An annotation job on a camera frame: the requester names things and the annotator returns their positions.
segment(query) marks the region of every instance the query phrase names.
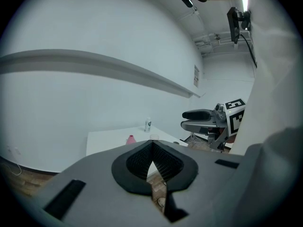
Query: ceiling light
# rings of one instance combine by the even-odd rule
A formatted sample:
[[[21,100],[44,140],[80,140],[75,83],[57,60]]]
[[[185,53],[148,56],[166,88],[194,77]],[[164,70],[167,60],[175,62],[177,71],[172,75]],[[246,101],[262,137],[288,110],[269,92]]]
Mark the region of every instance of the ceiling light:
[[[244,8],[243,12],[245,12],[245,11],[247,11],[248,0],[242,0],[242,2],[243,2],[243,8]]]

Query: baseboard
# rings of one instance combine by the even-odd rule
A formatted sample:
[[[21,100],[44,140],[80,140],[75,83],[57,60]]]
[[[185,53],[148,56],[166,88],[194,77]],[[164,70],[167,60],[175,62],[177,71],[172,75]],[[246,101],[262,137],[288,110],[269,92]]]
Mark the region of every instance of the baseboard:
[[[17,165],[16,163],[11,162],[11,161],[9,161],[9,160],[1,157],[1,156],[0,156],[0,159],[3,160],[4,162],[7,162],[7,163],[9,163],[11,165],[14,165],[16,167],[18,167],[18,165],[19,165],[22,170],[26,170],[26,171],[29,171],[29,172],[39,173],[39,174],[44,174],[44,175],[52,175],[52,176],[55,176],[55,175],[58,174],[58,172],[46,172],[46,171],[41,171],[41,170],[36,170],[36,169],[28,168],[28,167],[22,166],[20,164]]]

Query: pink object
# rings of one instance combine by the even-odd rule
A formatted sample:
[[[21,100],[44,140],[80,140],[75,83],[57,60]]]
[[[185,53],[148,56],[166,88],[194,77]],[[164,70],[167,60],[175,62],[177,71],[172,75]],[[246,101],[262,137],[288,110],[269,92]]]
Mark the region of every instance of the pink object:
[[[136,140],[134,139],[134,136],[133,135],[130,135],[127,139],[127,142],[126,144],[127,145],[130,145],[130,144],[133,144],[133,143],[136,143]]]

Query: person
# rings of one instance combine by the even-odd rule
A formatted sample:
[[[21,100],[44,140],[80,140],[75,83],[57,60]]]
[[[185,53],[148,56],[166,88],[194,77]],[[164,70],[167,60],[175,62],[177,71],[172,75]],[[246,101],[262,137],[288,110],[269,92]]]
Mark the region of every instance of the person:
[[[239,155],[287,127],[303,125],[301,36],[277,0],[249,0],[248,11],[258,69],[230,151]]]

